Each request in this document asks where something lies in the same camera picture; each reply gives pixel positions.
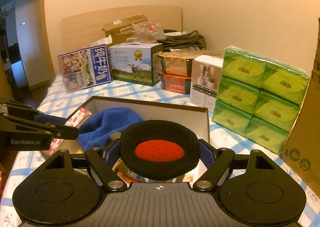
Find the clear plastic bag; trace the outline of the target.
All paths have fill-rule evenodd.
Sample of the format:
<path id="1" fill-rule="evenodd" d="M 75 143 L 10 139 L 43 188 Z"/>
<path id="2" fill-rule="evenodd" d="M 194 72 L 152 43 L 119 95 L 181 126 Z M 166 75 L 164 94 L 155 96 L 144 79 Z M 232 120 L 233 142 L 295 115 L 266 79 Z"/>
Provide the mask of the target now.
<path id="1" fill-rule="evenodd" d="M 150 21 L 143 21 L 122 28 L 120 30 L 120 33 L 127 36 L 127 43 L 154 43 L 158 40 L 165 39 L 165 34 L 162 26 L 158 23 Z"/>

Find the black red round pad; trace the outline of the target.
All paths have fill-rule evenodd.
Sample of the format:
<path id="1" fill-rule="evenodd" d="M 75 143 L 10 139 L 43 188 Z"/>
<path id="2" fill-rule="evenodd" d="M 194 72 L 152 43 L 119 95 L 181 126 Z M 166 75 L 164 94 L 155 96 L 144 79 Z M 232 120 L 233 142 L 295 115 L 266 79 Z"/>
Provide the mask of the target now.
<path id="1" fill-rule="evenodd" d="M 121 133 L 120 155 L 136 174 L 152 180 L 170 180 L 197 167 L 199 140 L 193 131 L 176 122 L 146 120 Z"/>

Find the blue fluffy towel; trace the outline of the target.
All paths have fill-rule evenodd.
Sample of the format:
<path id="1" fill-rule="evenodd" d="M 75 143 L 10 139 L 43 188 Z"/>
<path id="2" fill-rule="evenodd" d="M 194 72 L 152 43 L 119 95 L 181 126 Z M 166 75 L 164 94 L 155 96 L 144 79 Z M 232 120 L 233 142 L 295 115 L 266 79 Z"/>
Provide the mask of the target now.
<path id="1" fill-rule="evenodd" d="M 105 148 L 114 132 L 143 121 L 143 118 L 126 107 L 113 107 L 91 115 L 80 127 L 78 141 L 83 151 L 92 147 Z"/>

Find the cow picture milk box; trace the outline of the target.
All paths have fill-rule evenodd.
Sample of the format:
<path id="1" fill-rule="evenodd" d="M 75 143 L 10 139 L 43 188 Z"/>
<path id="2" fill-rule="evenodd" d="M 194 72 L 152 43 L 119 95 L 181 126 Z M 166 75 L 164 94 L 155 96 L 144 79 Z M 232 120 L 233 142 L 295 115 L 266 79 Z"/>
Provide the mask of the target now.
<path id="1" fill-rule="evenodd" d="M 161 43 L 121 43 L 108 48 L 111 73 L 115 80 L 153 86 L 160 81 Z"/>

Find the blue milk carton box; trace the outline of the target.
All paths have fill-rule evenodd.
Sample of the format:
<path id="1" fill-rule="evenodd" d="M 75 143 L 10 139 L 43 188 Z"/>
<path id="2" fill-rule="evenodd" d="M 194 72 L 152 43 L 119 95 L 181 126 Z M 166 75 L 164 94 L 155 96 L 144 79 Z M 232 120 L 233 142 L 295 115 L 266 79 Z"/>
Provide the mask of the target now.
<path id="1" fill-rule="evenodd" d="M 61 54 L 58 63 L 68 93 L 112 81 L 110 54 L 105 44 Z"/>

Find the red white snack packet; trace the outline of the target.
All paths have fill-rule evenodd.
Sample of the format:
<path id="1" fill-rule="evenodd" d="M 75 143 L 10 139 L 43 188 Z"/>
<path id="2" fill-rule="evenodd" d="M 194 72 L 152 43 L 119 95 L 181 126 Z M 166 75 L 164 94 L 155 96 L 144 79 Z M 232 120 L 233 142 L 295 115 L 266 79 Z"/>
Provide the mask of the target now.
<path id="1" fill-rule="evenodd" d="M 147 178 L 140 176 L 132 171 L 125 172 L 123 173 L 123 175 L 129 182 L 148 182 Z"/>

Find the orange instant meal bowl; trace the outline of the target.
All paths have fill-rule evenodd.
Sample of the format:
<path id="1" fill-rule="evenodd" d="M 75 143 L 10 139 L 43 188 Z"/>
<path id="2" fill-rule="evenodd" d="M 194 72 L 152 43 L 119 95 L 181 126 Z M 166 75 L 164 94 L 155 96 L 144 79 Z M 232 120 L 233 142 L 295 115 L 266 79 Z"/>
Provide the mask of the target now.
<path id="1" fill-rule="evenodd" d="M 192 62 L 197 54 L 185 52 L 161 52 L 158 54 L 162 69 L 167 74 L 191 77 Z"/>

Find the flat brown cardboard box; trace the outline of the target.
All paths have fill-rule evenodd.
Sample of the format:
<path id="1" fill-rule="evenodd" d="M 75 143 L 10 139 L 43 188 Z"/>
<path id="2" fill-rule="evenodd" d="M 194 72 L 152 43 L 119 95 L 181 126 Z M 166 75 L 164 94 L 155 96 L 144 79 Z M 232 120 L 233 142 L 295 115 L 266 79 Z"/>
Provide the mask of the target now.
<path id="1" fill-rule="evenodd" d="M 110 43 L 108 46 L 113 46 L 126 42 L 127 38 L 133 36 L 133 24 L 147 21 L 147 17 L 142 14 L 134 15 L 129 18 L 120 19 L 103 25 L 103 31 Z"/>

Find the red instant meal bowl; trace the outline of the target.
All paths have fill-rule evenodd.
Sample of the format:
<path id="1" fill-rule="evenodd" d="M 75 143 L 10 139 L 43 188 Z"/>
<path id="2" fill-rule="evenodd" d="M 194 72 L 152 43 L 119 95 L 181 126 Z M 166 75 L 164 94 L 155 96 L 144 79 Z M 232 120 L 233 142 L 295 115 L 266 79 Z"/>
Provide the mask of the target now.
<path id="1" fill-rule="evenodd" d="M 162 88 L 164 90 L 190 94 L 191 77 L 167 74 L 165 70 L 159 70 L 158 75 L 161 77 Z"/>

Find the green tissue pack bundle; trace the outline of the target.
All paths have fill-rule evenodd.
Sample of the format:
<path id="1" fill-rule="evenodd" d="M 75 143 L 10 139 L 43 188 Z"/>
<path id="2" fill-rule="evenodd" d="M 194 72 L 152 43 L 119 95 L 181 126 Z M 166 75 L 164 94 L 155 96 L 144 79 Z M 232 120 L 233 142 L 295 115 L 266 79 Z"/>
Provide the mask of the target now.
<path id="1" fill-rule="evenodd" d="M 278 153 L 300 112 L 309 80 L 301 69 L 228 46 L 212 120 Z"/>

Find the wooden headboard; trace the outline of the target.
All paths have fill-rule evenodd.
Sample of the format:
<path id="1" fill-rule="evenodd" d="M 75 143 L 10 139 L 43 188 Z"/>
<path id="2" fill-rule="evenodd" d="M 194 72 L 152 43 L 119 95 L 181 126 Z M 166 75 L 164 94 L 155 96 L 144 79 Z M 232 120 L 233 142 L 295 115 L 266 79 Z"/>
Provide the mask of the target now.
<path id="1" fill-rule="evenodd" d="M 88 46 L 131 23 L 147 19 L 164 29 L 182 30 L 182 8 L 167 5 L 142 5 L 101 9 L 62 20 L 62 42 L 66 52 Z"/>

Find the blue checked bed sheet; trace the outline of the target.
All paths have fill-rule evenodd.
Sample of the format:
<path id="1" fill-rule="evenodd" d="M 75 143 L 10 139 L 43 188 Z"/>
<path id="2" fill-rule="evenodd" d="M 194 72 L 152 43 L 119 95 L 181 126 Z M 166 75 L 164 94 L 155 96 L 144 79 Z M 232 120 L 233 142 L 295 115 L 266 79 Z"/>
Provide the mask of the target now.
<path id="1" fill-rule="evenodd" d="M 57 76 L 52 85 L 45 90 L 33 90 L 31 97 L 23 94 L 21 102 L 43 111 L 46 114 L 68 117 L 91 96 L 116 97 L 145 100 L 150 102 L 190 105 L 189 96 L 169 92 L 161 84 L 153 87 L 112 81 L 109 84 L 67 93 L 61 76 Z M 227 147 L 236 153 L 248 154 L 252 149 L 262 150 L 283 168 L 305 190 L 307 204 L 299 219 L 301 226 L 319 226 L 319 198 L 308 185 L 276 154 L 214 122 L 209 123 L 210 143 L 214 147 Z M 1 199 L 1 226 L 19 226 L 21 221 L 12 205 L 15 187 L 44 161 L 38 151 L 17 154 Z"/>

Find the large brown cardboard carton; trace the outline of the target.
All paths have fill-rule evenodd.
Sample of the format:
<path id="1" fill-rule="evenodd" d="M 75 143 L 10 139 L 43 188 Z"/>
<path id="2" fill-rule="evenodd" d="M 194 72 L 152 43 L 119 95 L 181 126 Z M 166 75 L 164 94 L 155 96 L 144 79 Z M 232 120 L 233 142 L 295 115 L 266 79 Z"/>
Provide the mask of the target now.
<path id="1" fill-rule="evenodd" d="M 319 196 L 319 46 L 313 70 L 295 126 L 285 142 L 280 157 Z"/>

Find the white product box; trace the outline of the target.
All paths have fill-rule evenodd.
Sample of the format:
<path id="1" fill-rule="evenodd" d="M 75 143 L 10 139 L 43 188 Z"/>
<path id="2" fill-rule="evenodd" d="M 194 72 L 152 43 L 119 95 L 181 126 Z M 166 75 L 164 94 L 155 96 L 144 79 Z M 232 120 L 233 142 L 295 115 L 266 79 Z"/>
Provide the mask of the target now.
<path id="1" fill-rule="evenodd" d="M 213 112 L 222 73 L 223 58 L 219 54 L 200 55 L 192 62 L 190 102 Z"/>

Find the brown open cardboard box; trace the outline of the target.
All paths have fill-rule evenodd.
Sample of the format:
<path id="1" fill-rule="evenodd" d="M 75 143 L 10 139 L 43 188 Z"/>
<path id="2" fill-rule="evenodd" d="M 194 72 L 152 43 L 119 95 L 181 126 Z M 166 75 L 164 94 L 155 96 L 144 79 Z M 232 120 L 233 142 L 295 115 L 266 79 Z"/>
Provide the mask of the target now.
<path id="1" fill-rule="evenodd" d="M 111 97 L 91 97 L 67 120 L 67 126 L 79 127 L 91 116 L 102 110 L 113 107 L 126 107 L 139 114 L 145 120 L 166 120 L 181 124 L 196 134 L 200 139 L 209 140 L 209 120 L 206 108 L 183 106 L 175 104 L 154 103 L 141 100 L 120 99 Z M 110 135 L 118 137 L 120 132 Z M 52 142 L 49 150 L 42 154 L 45 158 L 51 156 L 60 148 L 67 148 L 70 152 L 82 149 L 78 140 L 59 140 Z"/>

